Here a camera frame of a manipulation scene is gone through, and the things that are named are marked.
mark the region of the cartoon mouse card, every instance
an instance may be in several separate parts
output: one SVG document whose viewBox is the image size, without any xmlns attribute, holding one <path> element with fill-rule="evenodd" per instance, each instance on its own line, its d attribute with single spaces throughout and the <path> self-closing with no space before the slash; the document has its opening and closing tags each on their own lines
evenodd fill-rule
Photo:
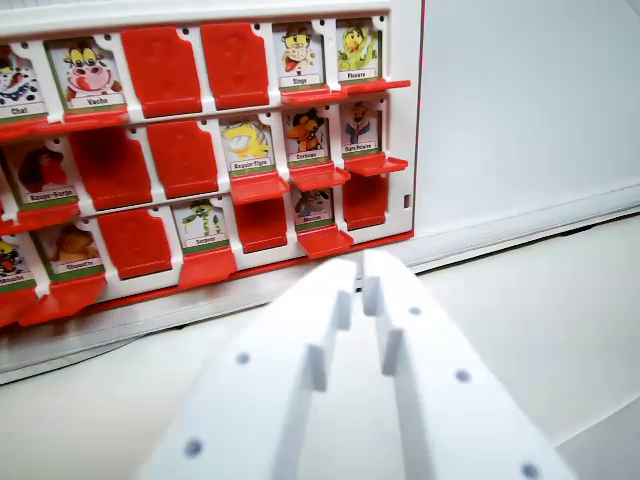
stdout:
<svg viewBox="0 0 640 480">
<path fill-rule="evenodd" d="M 375 80 L 382 69 L 380 44 L 382 32 L 371 19 L 338 20 L 338 80 L 342 83 Z"/>
<path fill-rule="evenodd" d="M 29 60 L 0 46 L 0 123 L 42 118 L 47 113 L 40 85 Z"/>
<path fill-rule="evenodd" d="M 20 252 L 20 247 L 4 239 L 0 237 L 0 293 L 35 286 L 33 274 Z"/>
<path fill-rule="evenodd" d="M 324 85 L 322 36 L 310 22 L 274 25 L 273 43 L 280 90 Z"/>
<path fill-rule="evenodd" d="M 324 227 L 334 223 L 333 195 L 330 188 L 302 192 L 291 188 L 296 231 Z"/>
<path fill-rule="evenodd" d="M 202 252 L 229 245 L 222 209 L 208 199 L 171 206 L 184 253 Z"/>
<path fill-rule="evenodd" d="M 289 165 L 330 161 L 328 132 L 327 119 L 321 117 L 315 107 L 286 114 L 284 134 Z"/>
<path fill-rule="evenodd" d="M 73 223 L 54 225 L 34 234 L 36 248 L 53 281 L 64 281 L 104 272 L 91 232 Z"/>
<path fill-rule="evenodd" d="M 75 202 L 76 190 L 65 170 L 69 161 L 43 142 L 2 147 L 4 164 L 18 205 L 23 210 Z"/>
<path fill-rule="evenodd" d="M 220 134 L 230 176 L 275 170 L 271 130 L 257 117 L 220 122 Z"/>
<path fill-rule="evenodd" d="M 342 155 L 358 155 L 380 151 L 379 112 L 369 102 L 340 105 Z"/>
<path fill-rule="evenodd" d="M 97 111 L 125 103 L 113 54 L 91 37 L 45 42 L 67 111 Z"/>
</svg>

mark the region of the cartoon dog card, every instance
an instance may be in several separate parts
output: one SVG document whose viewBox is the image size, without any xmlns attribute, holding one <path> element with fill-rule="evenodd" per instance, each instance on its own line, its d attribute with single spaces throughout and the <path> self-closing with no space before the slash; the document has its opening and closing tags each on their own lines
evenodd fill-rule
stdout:
<svg viewBox="0 0 640 480">
<path fill-rule="evenodd" d="M 229 175 L 275 170 L 271 130 L 257 118 L 220 123 Z"/>
<path fill-rule="evenodd" d="M 311 23 L 274 25 L 273 37 L 281 90 L 324 85 L 322 36 L 314 33 Z"/>
<path fill-rule="evenodd" d="M 284 129 L 290 166 L 330 161 L 327 119 L 318 115 L 317 108 L 287 114 Z"/>
<path fill-rule="evenodd" d="M 33 287 L 35 284 L 20 248 L 0 238 L 0 293 Z"/>
<path fill-rule="evenodd" d="M 16 56 L 8 45 L 0 46 L 0 123 L 46 113 L 31 62 Z"/>
<path fill-rule="evenodd" d="M 184 253 L 202 252 L 229 245 L 221 208 L 208 199 L 171 206 Z"/>
<path fill-rule="evenodd" d="M 93 38 L 45 42 L 67 111 L 95 111 L 125 103 L 113 54 Z"/>
<path fill-rule="evenodd" d="M 331 225 L 333 221 L 333 197 L 332 190 L 310 190 L 301 192 L 295 187 L 291 188 L 293 210 L 295 216 L 296 231 Z"/>
<path fill-rule="evenodd" d="M 382 32 L 373 28 L 371 19 L 336 22 L 338 80 L 354 82 L 377 79 L 382 69 L 380 43 Z"/>
<path fill-rule="evenodd" d="M 78 198 L 70 184 L 62 153 L 42 142 L 25 142 L 2 147 L 7 180 L 23 210 L 73 203 Z"/>
<path fill-rule="evenodd" d="M 73 223 L 38 230 L 35 245 L 53 281 L 64 281 L 104 272 L 91 232 Z"/>
<path fill-rule="evenodd" d="M 380 151 L 378 110 L 368 102 L 340 105 L 342 154 L 354 157 Z"/>
</svg>

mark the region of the cartoon monkey card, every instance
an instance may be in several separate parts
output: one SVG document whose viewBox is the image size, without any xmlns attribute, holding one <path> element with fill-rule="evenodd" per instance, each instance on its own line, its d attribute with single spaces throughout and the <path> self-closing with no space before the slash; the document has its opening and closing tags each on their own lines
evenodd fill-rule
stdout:
<svg viewBox="0 0 640 480">
<path fill-rule="evenodd" d="M 92 37 L 45 42 L 65 110 L 88 112 L 125 103 L 113 53 Z"/>
<path fill-rule="evenodd" d="M 315 107 L 285 114 L 285 148 L 289 165 L 330 161 L 328 132 L 327 119 L 321 117 Z"/>
<path fill-rule="evenodd" d="M 376 80 L 380 77 L 382 32 L 371 19 L 338 20 L 338 80 L 340 83 Z"/>
<path fill-rule="evenodd" d="M 34 243 L 54 282 L 104 272 L 93 235 L 73 223 L 38 230 Z"/>
<path fill-rule="evenodd" d="M 22 210 L 75 202 L 78 197 L 65 167 L 69 160 L 42 141 L 2 147 L 7 180 Z"/>
<path fill-rule="evenodd" d="M 333 195 L 330 188 L 301 192 L 291 187 L 296 231 L 310 230 L 334 223 Z"/>
<path fill-rule="evenodd" d="M 0 123 L 43 118 L 47 113 L 31 62 L 0 46 Z"/>
<path fill-rule="evenodd" d="M 171 205 L 184 253 L 229 245 L 224 213 L 207 198 Z"/>
<path fill-rule="evenodd" d="M 325 84 L 322 35 L 310 22 L 273 26 L 276 71 L 280 90 L 299 90 Z"/>
</svg>

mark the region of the white table surface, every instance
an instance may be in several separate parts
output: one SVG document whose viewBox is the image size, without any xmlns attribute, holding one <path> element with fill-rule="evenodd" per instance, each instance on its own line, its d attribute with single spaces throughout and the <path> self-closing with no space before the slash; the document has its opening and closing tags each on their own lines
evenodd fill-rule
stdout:
<svg viewBox="0 0 640 480">
<path fill-rule="evenodd" d="M 420 277 L 583 479 L 637 478 L 640 466 L 639 244 L 635 217 Z M 0 478 L 130 478 L 205 360 L 258 313 L 0 387 Z M 356 315 L 336 346 L 329 392 L 314 400 L 301 479 L 401 475 L 391 386 L 375 352 L 370 319 Z"/>
</svg>

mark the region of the cartoon chicken card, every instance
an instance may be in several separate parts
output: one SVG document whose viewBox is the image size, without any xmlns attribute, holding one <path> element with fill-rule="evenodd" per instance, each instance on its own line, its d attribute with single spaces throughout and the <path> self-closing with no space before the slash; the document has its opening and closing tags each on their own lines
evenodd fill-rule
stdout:
<svg viewBox="0 0 640 480">
<path fill-rule="evenodd" d="M 380 77 L 382 32 L 374 29 L 371 19 L 338 20 L 338 81 L 349 83 Z"/>
<path fill-rule="evenodd" d="M 208 199 L 177 203 L 171 206 L 171 210 L 184 253 L 229 245 L 222 209 L 211 205 Z"/>
<path fill-rule="evenodd" d="M 65 166 L 69 160 L 43 142 L 2 147 L 7 180 L 23 210 L 73 203 L 78 200 Z"/>
<path fill-rule="evenodd" d="M 322 36 L 310 22 L 273 26 L 276 71 L 280 90 L 299 90 L 325 84 Z"/>
<path fill-rule="evenodd" d="M 42 118 L 47 113 L 40 85 L 29 60 L 0 46 L 0 123 Z"/>
<path fill-rule="evenodd" d="M 34 243 L 54 282 L 104 272 L 93 235 L 73 223 L 38 230 Z"/>
<path fill-rule="evenodd" d="M 220 122 L 220 133 L 230 176 L 275 170 L 271 130 L 257 117 Z"/>
<path fill-rule="evenodd" d="M 65 110 L 97 111 L 125 103 L 113 54 L 93 38 L 52 40 L 45 48 Z"/>
<path fill-rule="evenodd" d="M 318 114 L 317 108 L 287 113 L 284 120 L 285 148 L 290 166 L 331 160 L 328 122 Z"/>
</svg>

